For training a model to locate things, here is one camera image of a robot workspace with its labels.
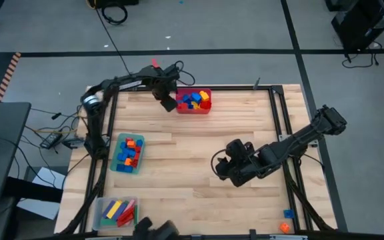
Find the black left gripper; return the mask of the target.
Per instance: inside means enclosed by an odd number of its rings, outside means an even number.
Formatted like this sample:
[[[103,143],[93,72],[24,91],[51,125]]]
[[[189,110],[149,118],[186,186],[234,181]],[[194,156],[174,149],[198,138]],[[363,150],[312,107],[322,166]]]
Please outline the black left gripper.
[[[151,90],[154,98],[162,99],[161,105],[167,112],[171,112],[177,107],[177,101],[169,96],[171,91],[177,90],[176,80],[163,76],[162,68],[146,66],[141,70],[142,84]]]

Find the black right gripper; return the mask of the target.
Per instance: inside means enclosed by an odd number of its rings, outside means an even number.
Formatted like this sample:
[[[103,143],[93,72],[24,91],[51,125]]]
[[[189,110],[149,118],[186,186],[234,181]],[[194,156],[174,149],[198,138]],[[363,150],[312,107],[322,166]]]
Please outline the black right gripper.
[[[255,177],[265,176],[266,168],[255,156],[251,143],[244,145],[241,140],[235,139],[227,144],[225,152],[230,160],[226,157],[218,158],[215,166],[220,179],[229,178],[234,186],[240,187]]]

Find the long yellow block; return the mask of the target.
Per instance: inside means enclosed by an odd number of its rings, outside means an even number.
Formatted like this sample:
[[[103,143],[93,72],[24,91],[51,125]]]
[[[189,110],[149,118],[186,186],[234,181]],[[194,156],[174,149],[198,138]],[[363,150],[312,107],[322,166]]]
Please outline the long yellow block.
[[[117,218],[117,212],[120,206],[122,205],[122,201],[115,201],[108,213],[106,214],[106,217],[108,219],[116,219]]]

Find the clear plastic bin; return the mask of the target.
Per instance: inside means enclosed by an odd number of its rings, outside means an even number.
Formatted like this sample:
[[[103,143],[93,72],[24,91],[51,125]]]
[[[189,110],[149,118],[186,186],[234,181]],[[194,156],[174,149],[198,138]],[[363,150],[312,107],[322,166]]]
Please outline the clear plastic bin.
[[[127,228],[127,227],[134,227],[133,225],[133,220],[128,224],[124,225],[121,227],[102,227],[100,226],[100,220],[104,219],[102,218],[102,212],[105,210],[106,206],[111,201],[128,201],[134,199],[135,200],[135,205],[138,205],[138,217],[139,217],[139,200],[136,197],[122,197],[122,198],[116,198],[116,197],[99,197],[96,200],[95,204],[95,214],[94,214],[94,219],[93,219],[93,230],[95,231],[102,231],[102,230],[116,230],[116,229],[121,229],[121,228]]]

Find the red plastic bin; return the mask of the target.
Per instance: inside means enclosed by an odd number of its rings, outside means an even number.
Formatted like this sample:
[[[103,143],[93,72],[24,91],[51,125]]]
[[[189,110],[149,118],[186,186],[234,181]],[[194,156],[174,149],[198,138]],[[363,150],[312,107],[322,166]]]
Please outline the red plastic bin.
[[[212,106],[211,90],[210,89],[206,89],[206,88],[204,88],[204,89],[194,89],[194,88],[180,88],[180,89],[178,89],[177,93],[176,93],[176,97],[175,97],[175,99],[177,101],[177,104],[184,103],[183,100],[182,100],[184,95],[189,95],[190,96],[192,93],[198,93],[199,94],[200,91],[205,91],[205,92],[208,93],[208,95],[210,97],[209,101],[211,102],[211,106]],[[211,109],[201,109],[199,107],[199,109],[183,109],[183,110],[178,110],[176,108],[176,110],[180,114],[208,114]]]

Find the green translucent plastic bin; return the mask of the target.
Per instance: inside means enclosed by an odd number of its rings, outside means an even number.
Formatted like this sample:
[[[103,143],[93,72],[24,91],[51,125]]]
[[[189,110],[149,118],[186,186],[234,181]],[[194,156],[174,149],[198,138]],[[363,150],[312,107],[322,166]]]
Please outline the green translucent plastic bin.
[[[139,139],[141,139],[143,141],[143,146],[141,147],[141,152],[140,153],[136,153],[136,156],[134,156],[134,157],[128,157],[127,152],[128,152],[128,150],[135,150],[135,148],[134,149],[128,148],[128,147],[126,149],[121,149],[120,148],[121,143],[122,142],[126,142],[125,138],[127,138],[127,137],[133,138],[135,143]],[[134,168],[133,172],[129,173],[129,174],[138,174],[138,172],[140,170],[140,167],[141,167],[142,158],[143,158],[143,156],[145,154],[145,138],[144,138],[144,136],[137,135],[137,134],[132,134],[132,133],[120,133],[118,135],[117,143],[115,145],[115,150],[114,150],[113,158],[111,160],[111,165],[110,165],[110,170],[112,170],[112,171],[116,171],[117,164],[124,164],[125,165],[124,161],[118,161],[117,160],[117,154],[118,153],[126,153],[127,154],[127,158],[130,158],[132,160],[132,162],[135,159],[139,161],[137,168]]]

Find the black boxy device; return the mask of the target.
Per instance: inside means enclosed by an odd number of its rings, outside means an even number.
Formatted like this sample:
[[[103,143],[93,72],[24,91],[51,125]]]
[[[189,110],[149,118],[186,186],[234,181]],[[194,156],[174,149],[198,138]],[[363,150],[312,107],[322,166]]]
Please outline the black boxy device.
[[[152,229],[153,222],[145,217],[136,224],[133,240],[181,240],[179,231],[171,220],[167,220],[160,227]]]

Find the black power adapter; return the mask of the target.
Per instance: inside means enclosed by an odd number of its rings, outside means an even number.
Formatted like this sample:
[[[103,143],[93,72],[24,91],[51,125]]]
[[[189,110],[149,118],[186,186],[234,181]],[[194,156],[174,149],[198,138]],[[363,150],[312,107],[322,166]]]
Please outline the black power adapter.
[[[41,143],[40,147],[44,149],[50,149],[56,145],[56,143],[62,138],[61,133],[50,133]]]

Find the striped hazard strip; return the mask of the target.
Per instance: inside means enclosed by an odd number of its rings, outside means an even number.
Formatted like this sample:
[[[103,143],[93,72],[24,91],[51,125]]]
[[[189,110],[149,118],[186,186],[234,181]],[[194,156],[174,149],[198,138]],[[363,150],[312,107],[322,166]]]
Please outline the striped hazard strip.
[[[15,69],[18,65],[20,58],[21,58],[21,53],[15,52],[10,59],[8,67],[7,67],[7,69],[4,73],[4,76],[0,82],[0,102],[3,101],[4,95],[7,91],[7,88],[9,86],[10,82],[11,82],[11,78],[15,72]]]

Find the black equipment rack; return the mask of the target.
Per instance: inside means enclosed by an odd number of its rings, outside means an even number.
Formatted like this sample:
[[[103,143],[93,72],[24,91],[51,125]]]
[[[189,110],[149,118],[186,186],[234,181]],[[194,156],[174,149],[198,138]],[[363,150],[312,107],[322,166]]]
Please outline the black equipment rack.
[[[371,50],[373,42],[384,32],[384,0],[324,0],[335,15],[331,26],[334,43],[346,53]]]

